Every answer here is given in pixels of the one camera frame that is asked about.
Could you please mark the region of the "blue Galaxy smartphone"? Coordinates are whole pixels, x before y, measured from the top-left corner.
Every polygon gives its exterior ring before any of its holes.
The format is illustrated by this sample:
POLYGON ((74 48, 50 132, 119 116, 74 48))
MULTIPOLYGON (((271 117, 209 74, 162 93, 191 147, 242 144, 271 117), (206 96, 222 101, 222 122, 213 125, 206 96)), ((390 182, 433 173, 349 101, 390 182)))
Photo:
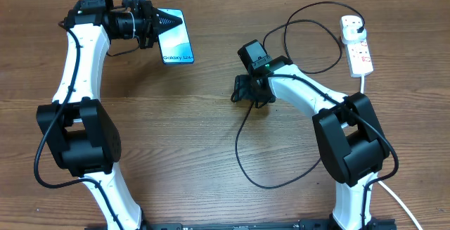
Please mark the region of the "blue Galaxy smartphone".
POLYGON ((181 25, 158 35, 162 62, 166 65, 193 64, 195 58, 182 10, 173 8, 160 8, 160 10, 183 20, 181 25))

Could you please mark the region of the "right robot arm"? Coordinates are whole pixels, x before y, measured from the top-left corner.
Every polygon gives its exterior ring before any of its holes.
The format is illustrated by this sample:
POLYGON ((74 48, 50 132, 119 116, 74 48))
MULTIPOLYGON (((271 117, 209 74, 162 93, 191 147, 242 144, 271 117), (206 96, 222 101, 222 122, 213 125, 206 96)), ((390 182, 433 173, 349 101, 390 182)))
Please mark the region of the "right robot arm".
POLYGON ((368 229, 371 187, 390 153, 368 97, 333 91, 305 75, 285 56, 272 58, 257 40, 238 56, 247 74, 235 79, 233 102, 260 108, 277 98, 312 119, 321 161, 336 182, 329 229, 368 229))

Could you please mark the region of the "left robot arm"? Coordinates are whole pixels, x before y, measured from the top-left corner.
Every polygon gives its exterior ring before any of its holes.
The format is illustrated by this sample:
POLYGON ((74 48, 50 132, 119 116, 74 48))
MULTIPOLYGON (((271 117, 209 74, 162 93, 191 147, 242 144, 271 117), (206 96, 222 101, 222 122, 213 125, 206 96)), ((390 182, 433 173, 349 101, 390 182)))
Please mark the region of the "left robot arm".
POLYGON ((114 39, 134 39, 140 49, 163 44, 163 34, 184 36, 179 9, 156 8, 149 0, 79 0, 60 22, 67 34, 63 76, 52 102, 37 108, 43 137, 57 166, 84 184, 98 203, 107 229, 149 229, 121 173, 117 127, 100 100, 103 64, 114 39))

